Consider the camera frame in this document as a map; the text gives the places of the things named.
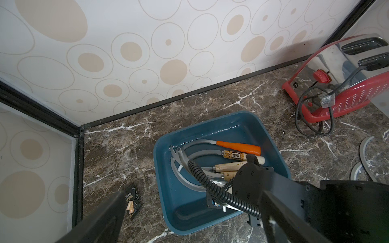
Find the circle pattern wallpaper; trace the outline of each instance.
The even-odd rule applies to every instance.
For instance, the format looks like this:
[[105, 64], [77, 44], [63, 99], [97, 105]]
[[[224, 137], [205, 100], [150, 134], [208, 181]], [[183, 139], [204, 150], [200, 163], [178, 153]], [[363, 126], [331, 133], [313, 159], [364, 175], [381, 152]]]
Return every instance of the circle pattern wallpaper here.
[[312, 54], [357, 3], [4, 0], [0, 77], [85, 124]]
[[54, 242], [67, 233], [72, 215], [75, 140], [0, 107], [2, 241], [23, 242], [28, 235], [29, 242], [42, 242], [43, 235], [44, 241]]

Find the marble countertop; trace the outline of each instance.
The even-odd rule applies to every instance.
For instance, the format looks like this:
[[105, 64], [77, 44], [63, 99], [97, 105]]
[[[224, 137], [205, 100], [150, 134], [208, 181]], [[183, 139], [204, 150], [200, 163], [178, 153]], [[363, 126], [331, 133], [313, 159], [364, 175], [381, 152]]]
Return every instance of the marble countertop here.
[[[366, 159], [379, 182], [389, 182], [389, 118], [374, 105], [336, 118], [330, 136], [306, 138], [294, 125], [295, 105], [281, 85], [295, 64], [90, 128], [85, 132], [83, 214], [87, 217], [112, 192], [135, 182], [144, 202], [133, 221], [124, 217], [118, 242], [266, 242], [260, 227], [239, 215], [187, 236], [171, 232], [159, 201], [152, 150], [159, 137], [240, 110], [256, 114], [273, 138], [293, 180], [349, 180], [360, 161], [359, 145], [375, 138]], [[359, 178], [366, 180], [363, 171]]]

